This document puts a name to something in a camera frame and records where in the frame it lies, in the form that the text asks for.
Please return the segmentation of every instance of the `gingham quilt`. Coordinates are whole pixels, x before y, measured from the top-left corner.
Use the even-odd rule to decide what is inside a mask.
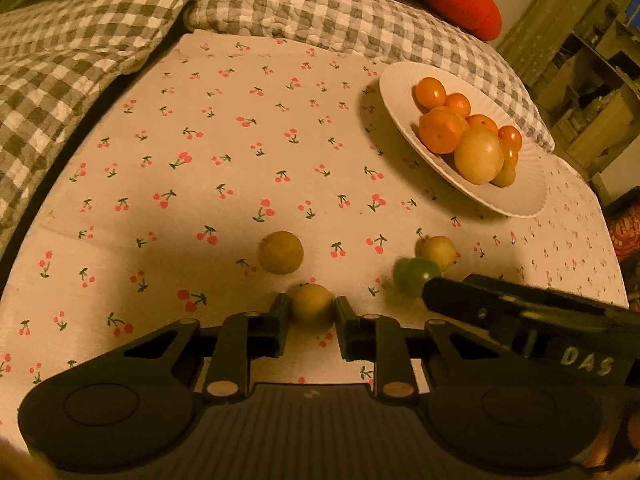
[[[432,64],[480,89],[524,134],[554,149],[536,106],[505,60],[419,6],[392,0],[199,0],[185,20],[191,28],[281,37],[385,62]]]
[[[190,0],[47,0],[0,14],[0,255],[101,92],[139,68]]]

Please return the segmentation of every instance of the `table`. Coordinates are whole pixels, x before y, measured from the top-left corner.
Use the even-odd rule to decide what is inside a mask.
[[[212,326],[266,311],[300,283],[422,327],[433,314],[390,276],[429,235],[458,248],[450,278],[480,272],[626,304],[602,213],[575,171],[540,149],[544,211],[488,210],[397,131],[378,91],[384,68],[199,31],[114,102],[45,200],[2,297],[2,436],[22,445],[16,408],[47,377],[176,319]],[[305,247],[289,276],[257,264],[258,242],[276,230]],[[370,382],[372,364],[342,361],[333,330],[292,330],[252,380]]]

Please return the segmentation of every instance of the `paper plate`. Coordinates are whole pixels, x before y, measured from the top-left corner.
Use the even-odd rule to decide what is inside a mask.
[[[472,114],[491,117],[498,126],[516,126],[492,99],[457,76],[431,65],[398,62],[382,73],[380,93],[391,118],[415,151],[453,186],[498,213],[516,218],[530,218],[540,213],[546,202],[546,179],[540,163],[542,149],[532,140],[523,137],[516,180],[505,188],[493,184],[472,184],[442,160],[441,156],[434,155],[424,147],[414,133],[422,113],[414,102],[413,88],[425,77],[438,79],[447,94],[464,94],[471,102]]]

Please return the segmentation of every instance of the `plaid fabric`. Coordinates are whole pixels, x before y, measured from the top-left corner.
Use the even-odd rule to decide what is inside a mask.
[[[185,20],[193,28],[282,37],[385,62],[432,64],[480,89],[526,136],[554,149],[538,109],[505,60],[419,7],[393,0],[200,0]]]
[[[69,134],[190,0],[47,0],[0,14],[0,254]]]

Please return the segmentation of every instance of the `green ball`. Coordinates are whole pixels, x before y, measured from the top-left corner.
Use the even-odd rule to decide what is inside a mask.
[[[424,284],[435,276],[441,276],[437,263],[427,258],[400,260],[394,268],[394,283],[409,298],[421,298]]]

